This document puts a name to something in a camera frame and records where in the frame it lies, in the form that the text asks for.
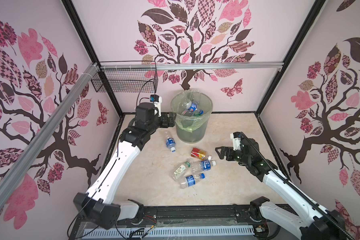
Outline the red gold label bottle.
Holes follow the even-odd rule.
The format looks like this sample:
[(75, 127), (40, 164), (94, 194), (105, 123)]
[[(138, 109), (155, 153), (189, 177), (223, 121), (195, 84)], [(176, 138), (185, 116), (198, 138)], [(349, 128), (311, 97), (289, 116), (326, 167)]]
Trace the red gold label bottle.
[(206, 151), (200, 150), (198, 148), (193, 148), (191, 151), (191, 157), (197, 158), (199, 160), (210, 161), (212, 159), (212, 156), (208, 155)]

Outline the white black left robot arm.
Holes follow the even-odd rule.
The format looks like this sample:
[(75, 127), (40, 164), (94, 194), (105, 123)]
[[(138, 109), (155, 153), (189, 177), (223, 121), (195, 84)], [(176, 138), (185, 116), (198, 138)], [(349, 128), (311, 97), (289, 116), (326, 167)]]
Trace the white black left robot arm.
[(107, 166), (85, 193), (77, 193), (73, 202), (78, 216), (109, 230), (117, 221), (141, 219), (143, 204), (127, 200), (114, 204), (117, 189), (133, 160), (141, 153), (159, 128), (175, 126), (176, 114), (162, 113), (159, 103), (142, 103), (136, 115), (119, 137), (117, 150)]

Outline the clear bottle blue label front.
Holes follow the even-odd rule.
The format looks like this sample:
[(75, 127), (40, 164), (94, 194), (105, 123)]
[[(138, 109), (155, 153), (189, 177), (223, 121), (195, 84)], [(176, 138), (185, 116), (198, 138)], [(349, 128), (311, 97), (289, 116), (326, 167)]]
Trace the clear bottle blue label front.
[(188, 187), (192, 187), (194, 185), (196, 185), (197, 183), (199, 183), (201, 180), (205, 179), (205, 174), (203, 173), (199, 173), (199, 174), (195, 174), (195, 175), (189, 175), (187, 177), (182, 178), (179, 183), (180, 183), (180, 188), (181, 189), (185, 189)]

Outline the clear bottle blue label white cap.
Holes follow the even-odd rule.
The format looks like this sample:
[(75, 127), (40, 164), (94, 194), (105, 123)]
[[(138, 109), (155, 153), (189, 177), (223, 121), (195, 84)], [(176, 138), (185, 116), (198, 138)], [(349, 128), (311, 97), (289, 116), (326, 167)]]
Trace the clear bottle blue label white cap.
[(216, 161), (204, 160), (199, 161), (191, 166), (192, 173), (202, 173), (211, 170), (212, 167), (216, 166)]

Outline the clear bottle flower label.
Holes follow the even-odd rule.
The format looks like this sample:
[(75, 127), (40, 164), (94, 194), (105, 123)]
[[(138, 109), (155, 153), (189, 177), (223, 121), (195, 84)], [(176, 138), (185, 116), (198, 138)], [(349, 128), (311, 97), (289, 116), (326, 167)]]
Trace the clear bottle flower label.
[(178, 164), (171, 172), (172, 179), (175, 181), (179, 180), (192, 166), (193, 163), (194, 163), (193, 160), (187, 159), (184, 162)]

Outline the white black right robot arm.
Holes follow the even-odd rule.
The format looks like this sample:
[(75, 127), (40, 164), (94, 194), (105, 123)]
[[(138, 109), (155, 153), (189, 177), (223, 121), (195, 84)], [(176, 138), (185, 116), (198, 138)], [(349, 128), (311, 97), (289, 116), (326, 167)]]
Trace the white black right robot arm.
[(329, 211), (303, 193), (260, 152), (259, 144), (242, 132), (231, 134), (232, 147), (215, 149), (221, 160), (234, 161), (275, 191), (294, 210), (293, 213), (259, 197), (250, 203), (254, 221), (270, 220), (300, 240), (351, 240), (345, 219), (334, 210)]

